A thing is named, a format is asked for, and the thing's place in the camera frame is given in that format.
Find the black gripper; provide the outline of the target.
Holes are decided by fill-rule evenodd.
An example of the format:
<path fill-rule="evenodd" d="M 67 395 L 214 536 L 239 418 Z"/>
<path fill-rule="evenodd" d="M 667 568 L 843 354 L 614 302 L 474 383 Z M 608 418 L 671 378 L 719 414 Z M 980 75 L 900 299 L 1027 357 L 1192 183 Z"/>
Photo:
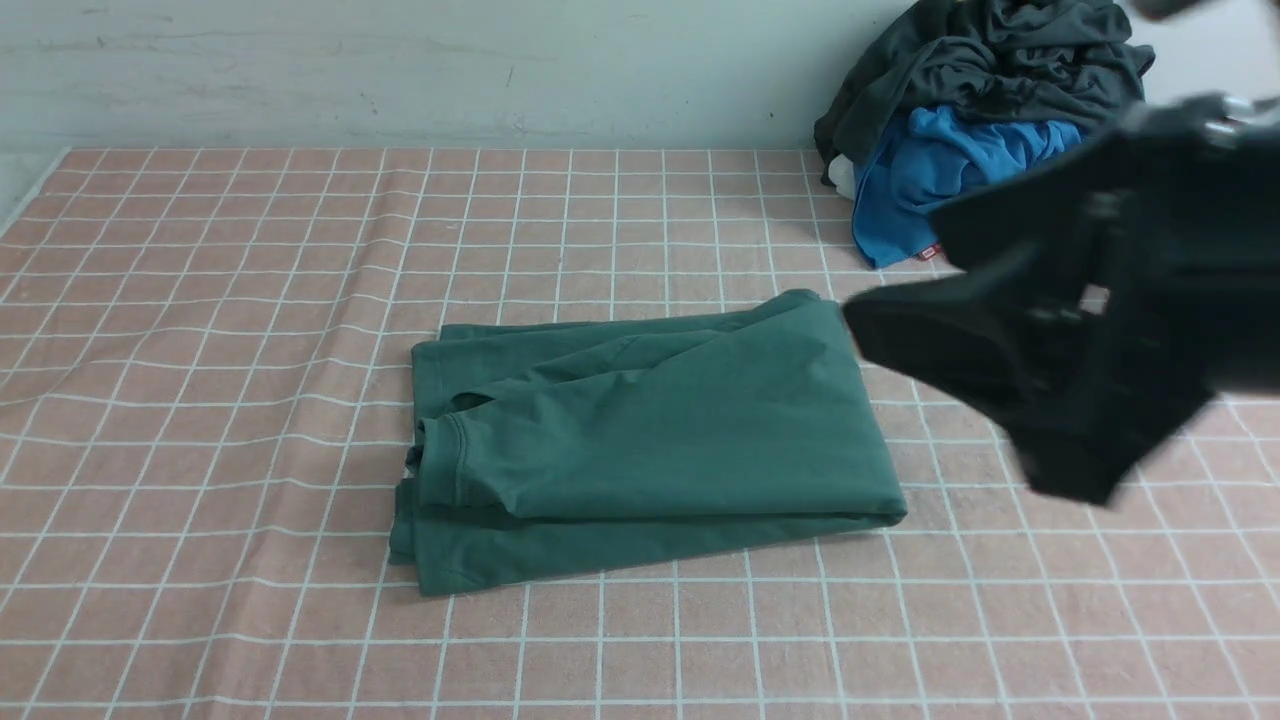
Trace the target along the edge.
<path fill-rule="evenodd" d="M 1211 393 L 1277 392 L 1276 100 L 1133 108 L 931 224 L 963 273 L 844 320 L 864 359 L 1005 419 L 1037 495 L 1107 506 Z M 1180 386 L 1038 402 L 1088 368 Z"/>

